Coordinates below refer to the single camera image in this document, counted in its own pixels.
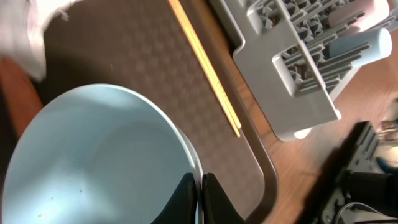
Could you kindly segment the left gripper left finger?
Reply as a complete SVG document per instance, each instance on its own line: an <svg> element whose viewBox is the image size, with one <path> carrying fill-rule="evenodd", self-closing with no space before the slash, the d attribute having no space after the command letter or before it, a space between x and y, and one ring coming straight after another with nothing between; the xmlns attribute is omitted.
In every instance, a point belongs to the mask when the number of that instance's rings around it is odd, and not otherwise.
<svg viewBox="0 0 398 224"><path fill-rule="evenodd" d="M152 224L195 224L197 202L195 179L186 173Z"/></svg>

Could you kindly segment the pink cup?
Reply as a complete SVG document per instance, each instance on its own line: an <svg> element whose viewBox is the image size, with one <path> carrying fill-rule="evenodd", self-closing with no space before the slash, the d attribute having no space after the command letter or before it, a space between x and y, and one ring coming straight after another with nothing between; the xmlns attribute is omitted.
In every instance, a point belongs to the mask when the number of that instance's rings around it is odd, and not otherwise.
<svg viewBox="0 0 398 224"><path fill-rule="evenodd" d="M330 27L337 26L355 15L359 16L356 22L348 25L345 34L352 34L368 30L389 15L390 7L387 0L354 0L338 7L328 16Z"/></svg>

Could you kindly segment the orange carrot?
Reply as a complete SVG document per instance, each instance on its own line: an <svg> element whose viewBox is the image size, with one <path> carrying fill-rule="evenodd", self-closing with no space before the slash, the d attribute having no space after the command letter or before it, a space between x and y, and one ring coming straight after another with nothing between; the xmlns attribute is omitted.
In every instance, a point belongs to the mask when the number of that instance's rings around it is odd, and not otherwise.
<svg viewBox="0 0 398 224"><path fill-rule="evenodd" d="M20 138L43 104L28 74L9 58L1 59L1 90L12 125Z"/></svg>

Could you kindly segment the light blue rice bowl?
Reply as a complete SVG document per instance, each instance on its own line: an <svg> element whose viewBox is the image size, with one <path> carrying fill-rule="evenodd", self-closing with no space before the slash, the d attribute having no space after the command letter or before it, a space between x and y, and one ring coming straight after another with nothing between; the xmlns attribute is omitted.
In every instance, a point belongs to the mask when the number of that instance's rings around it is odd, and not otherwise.
<svg viewBox="0 0 398 224"><path fill-rule="evenodd" d="M3 223L151 223L203 169L182 130L128 88L92 84L48 103L17 142Z"/></svg>

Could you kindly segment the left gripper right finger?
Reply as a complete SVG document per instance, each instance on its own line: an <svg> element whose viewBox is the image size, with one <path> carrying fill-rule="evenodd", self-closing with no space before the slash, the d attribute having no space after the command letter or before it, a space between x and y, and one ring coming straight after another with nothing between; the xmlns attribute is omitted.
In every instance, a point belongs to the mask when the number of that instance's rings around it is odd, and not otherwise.
<svg viewBox="0 0 398 224"><path fill-rule="evenodd" d="M204 224L245 224L212 173L202 177L202 200Z"/></svg>

